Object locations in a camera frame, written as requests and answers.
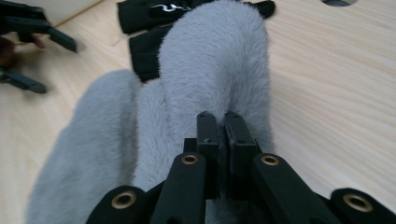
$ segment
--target plush stuffed animal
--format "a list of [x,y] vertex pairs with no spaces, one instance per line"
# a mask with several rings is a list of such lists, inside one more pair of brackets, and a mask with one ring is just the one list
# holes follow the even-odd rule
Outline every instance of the plush stuffed animal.
[[[219,125],[227,111],[240,114],[273,152],[267,34],[256,9],[229,1],[196,8],[166,36],[159,61],[161,77],[145,85],[130,70],[92,83],[36,181],[28,224],[85,223],[110,190],[164,181],[203,111]],[[243,206],[208,202],[206,223],[244,223]]]

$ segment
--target gray plush toy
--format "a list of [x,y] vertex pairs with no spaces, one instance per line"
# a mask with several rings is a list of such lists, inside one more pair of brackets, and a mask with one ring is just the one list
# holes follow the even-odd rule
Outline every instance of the gray plush toy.
[[[229,1],[196,8],[166,36],[159,60],[161,77],[146,85],[130,70],[92,83],[36,181],[28,224],[85,223],[110,190],[164,181],[203,111],[220,125],[227,111],[240,114],[261,148],[274,150],[267,34],[256,9]],[[242,207],[208,202],[206,223],[243,223]]]

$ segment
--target gray fur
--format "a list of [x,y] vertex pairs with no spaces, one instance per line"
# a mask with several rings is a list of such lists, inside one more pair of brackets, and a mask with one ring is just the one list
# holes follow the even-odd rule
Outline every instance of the gray fur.
[[[196,8],[167,35],[159,60],[161,78],[141,88],[127,71],[92,84],[37,180],[29,224],[84,223],[109,190],[131,179],[143,190],[156,186],[184,138],[195,137],[202,111],[220,125],[229,110],[242,115],[262,149],[273,151],[267,34],[255,9],[228,1]],[[241,209],[208,203],[206,223],[243,223]]]

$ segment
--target wooden table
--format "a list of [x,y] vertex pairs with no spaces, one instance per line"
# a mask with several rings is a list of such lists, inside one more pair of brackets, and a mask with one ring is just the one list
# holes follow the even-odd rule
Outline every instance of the wooden table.
[[[115,0],[59,27],[79,53],[48,40],[19,46],[16,67],[45,95],[0,86],[0,223],[23,222],[28,195],[88,85],[130,67]],[[276,1],[267,21],[277,153],[317,193],[365,191],[396,212],[396,2]]]

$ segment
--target metal ring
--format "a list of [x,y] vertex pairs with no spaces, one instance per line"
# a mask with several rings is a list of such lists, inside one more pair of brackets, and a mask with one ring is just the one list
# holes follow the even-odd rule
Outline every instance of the metal ring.
[[198,162],[198,157],[194,155],[187,155],[181,158],[184,164],[193,165]]
[[346,194],[346,195],[344,195],[343,199],[344,199],[344,202],[347,205],[349,205],[349,207],[352,207],[353,209],[356,209],[358,211],[361,211],[364,213],[369,213],[374,210],[371,203],[359,195]]
[[[120,198],[124,196],[129,197],[129,201],[126,203],[120,202]],[[113,206],[116,209],[124,209],[134,204],[135,201],[136,201],[136,194],[133,191],[125,191],[123,193],[119,193],[118,195],[116,195],[116,197],[113,198],[113,200],[111,201],[111,206]]]
[[279,160],[273,156],[263,156],[262,162],[267,165],[278,165],[279,164]]

